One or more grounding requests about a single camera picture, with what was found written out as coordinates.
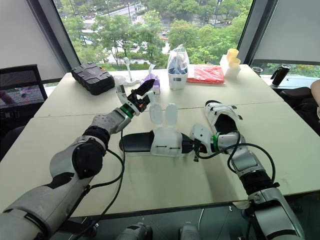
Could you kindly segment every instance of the white wall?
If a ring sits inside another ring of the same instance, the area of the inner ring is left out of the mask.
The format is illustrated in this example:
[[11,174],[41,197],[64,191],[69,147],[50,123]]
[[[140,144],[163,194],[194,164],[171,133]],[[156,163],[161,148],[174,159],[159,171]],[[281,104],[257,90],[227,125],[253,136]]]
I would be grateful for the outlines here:
[[255,59],[320,62],[320,0],[279,0]]
[[65,74],[25,0],[0,0],[0,69],[30,64],[42,80]]

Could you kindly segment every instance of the black case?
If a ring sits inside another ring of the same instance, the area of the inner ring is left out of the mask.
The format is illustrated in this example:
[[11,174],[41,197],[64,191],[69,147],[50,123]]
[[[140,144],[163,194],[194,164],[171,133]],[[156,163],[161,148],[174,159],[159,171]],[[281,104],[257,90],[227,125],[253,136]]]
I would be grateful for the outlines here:
[[92,95],[99,95],[115,86],[114,77],[92,62],[73,68],[71,74]]

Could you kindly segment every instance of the stacked cups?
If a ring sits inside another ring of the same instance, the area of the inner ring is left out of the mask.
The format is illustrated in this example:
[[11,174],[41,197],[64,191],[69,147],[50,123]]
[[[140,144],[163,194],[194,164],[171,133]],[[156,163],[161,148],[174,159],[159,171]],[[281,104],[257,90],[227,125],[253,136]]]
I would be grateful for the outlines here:
[[226,60],[230,68],[237,68],[240,64],[240,59],[237,58],[239,51],[235,48],[230,48],[226,54]]

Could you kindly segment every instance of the red bag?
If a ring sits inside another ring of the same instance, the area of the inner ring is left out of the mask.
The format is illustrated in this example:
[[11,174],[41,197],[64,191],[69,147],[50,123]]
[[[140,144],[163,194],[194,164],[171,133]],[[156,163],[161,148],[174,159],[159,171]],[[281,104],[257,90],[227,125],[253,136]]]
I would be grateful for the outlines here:
[[223,84],[224,74],[217,65],[194,65],[194,74],[189,72],[188,83]]

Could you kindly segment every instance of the black thermos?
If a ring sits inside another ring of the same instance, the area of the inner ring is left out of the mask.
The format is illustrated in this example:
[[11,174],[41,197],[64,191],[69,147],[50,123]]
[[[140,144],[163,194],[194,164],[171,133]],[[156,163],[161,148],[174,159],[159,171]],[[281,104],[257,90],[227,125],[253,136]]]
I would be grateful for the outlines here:
[[290,69],[291,67],[286,64],[282,64],[280,67],[278,67],[278,69],[273,73],[271,77],[271,79],[273,79],[272,85],[279,86],[279,84],[285,78]]

